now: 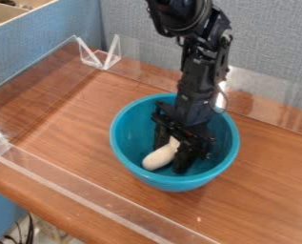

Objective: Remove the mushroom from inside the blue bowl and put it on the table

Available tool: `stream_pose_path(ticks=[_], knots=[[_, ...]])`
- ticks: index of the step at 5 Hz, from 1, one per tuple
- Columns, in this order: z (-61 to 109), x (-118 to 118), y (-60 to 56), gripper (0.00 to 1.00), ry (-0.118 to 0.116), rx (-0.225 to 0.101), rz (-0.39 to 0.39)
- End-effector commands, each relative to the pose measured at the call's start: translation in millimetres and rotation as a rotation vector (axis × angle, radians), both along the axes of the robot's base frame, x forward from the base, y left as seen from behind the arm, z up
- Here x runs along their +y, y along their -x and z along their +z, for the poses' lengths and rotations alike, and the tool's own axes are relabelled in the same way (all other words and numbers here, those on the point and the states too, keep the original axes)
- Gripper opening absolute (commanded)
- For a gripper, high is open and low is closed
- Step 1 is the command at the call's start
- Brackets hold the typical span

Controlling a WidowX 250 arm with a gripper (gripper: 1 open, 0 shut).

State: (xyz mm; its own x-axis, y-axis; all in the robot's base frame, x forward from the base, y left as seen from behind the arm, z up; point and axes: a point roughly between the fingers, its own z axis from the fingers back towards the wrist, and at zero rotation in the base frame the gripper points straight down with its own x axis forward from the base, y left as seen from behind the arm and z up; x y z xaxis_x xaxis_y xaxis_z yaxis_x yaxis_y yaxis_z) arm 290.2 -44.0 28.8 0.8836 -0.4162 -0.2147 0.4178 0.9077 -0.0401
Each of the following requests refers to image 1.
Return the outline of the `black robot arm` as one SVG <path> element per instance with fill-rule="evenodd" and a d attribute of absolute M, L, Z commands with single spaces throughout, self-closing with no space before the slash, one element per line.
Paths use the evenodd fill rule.
<path fill-rule="evenodd" d="M 220 83 L 226 80 L 234 36 L 232 21 L 213 0 L 146 0 L 157 32 L 174 38 L 182 47 L 178 94 L 173 104 L 156 103 L 156 149 L 178 143 L 169 159 L 174 173 L 185 173 L 200 158 L 206 158 L 214 135 L 208 129 L 217 114 L 214 101 Z"/>

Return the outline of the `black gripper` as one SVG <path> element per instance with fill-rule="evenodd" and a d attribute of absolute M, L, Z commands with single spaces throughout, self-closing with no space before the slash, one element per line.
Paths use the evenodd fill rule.
<path fill-rule="evenodd" d="M 214 114 L 210 98 L 213 92 L 180 91 L 170 104 L 156 101 L 152 120 L 156 123 L 153 148 L 169 144 L 173 136 L 180 141 L 173 161 L 173 172 L 185 173 L 198 159 L 206 159 L 213 146 L 213 134 L 208 130 Z"/>

